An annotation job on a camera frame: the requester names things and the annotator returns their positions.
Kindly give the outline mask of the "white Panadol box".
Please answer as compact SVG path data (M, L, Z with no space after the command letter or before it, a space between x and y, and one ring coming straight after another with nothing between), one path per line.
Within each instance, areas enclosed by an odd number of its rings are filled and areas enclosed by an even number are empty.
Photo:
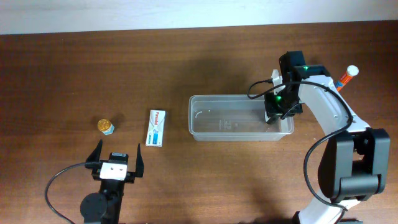
M166 111L151 110L146 137L146 146L162 147Z

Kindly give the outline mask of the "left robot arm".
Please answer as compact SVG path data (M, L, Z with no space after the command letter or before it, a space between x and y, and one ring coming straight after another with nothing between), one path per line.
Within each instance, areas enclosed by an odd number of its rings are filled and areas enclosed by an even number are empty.
M129 156L112 152L107 160L101 160L103 142L99 141L85 161L94 180L100 182L99 191L88 194L80 204L80 213L85 223L118 224L126 184L133 184L144 175L141 147L137 147L136 168L128 170Z

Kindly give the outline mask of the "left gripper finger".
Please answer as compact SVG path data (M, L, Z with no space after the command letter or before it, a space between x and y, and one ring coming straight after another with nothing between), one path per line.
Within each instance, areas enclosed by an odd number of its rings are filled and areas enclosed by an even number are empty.
M144 161L141 154L141 145L137 145L137 154L136 154L136 168L135 168L135 177L142 178L144 176Z
M100 139L93 152L87 157L85 161L86 169L99 169L101 167L100 155L103 146L103 140Z

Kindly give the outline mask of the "dark bottle white cap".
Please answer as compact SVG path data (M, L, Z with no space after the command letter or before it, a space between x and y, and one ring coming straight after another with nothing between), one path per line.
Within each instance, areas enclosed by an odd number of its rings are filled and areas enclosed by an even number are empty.
M265 113L264 116L265 116L266 123L269 124L269 125L272 125L272 124L275 124L279 120L281 114Z

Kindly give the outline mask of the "orange tube white cap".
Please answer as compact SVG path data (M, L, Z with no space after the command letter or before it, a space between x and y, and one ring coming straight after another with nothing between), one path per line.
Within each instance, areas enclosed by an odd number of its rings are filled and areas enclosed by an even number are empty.
M353 77L358 75L359 68L355 65L347 67L345 73L335 83L335 88L340 91Z

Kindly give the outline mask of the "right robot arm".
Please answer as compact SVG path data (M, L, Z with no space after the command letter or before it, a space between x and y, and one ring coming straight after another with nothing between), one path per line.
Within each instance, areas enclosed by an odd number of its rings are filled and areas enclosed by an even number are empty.
M314 198L293 223L340 223L345 212L384 191L390 150L385 129L373 129L348 106L323 65L308 65L301 51L279 58L280 75L264 93L268 124L307 105L324 137L306 153L303 174Z

